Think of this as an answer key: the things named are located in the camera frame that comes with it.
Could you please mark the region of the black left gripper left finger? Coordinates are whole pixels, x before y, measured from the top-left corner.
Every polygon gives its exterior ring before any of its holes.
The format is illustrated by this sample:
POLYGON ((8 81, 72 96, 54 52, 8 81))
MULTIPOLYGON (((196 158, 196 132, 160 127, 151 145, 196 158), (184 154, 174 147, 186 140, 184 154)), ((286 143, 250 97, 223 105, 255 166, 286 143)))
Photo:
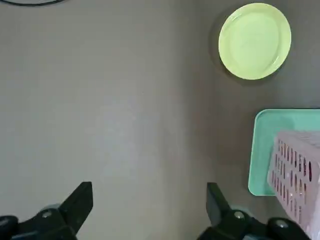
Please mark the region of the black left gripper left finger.
POLYGON ((14 215, 0 217, 2 240, 76 240, 93 208, 92 182, 82 182, 61 204, 45 207, 20 222, 14 215))

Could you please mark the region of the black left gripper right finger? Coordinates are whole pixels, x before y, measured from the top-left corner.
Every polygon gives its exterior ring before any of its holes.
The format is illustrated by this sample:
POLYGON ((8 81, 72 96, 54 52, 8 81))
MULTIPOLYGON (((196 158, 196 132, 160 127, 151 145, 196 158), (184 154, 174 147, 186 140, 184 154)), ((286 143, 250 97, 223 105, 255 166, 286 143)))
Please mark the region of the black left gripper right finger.
POLYGON ((262 223, 246 212, 233 209, 215 182, 206 186, 206 212, 211 226, 200 240, 308 240, 307 234, 293 221, 273 217, 262 223))

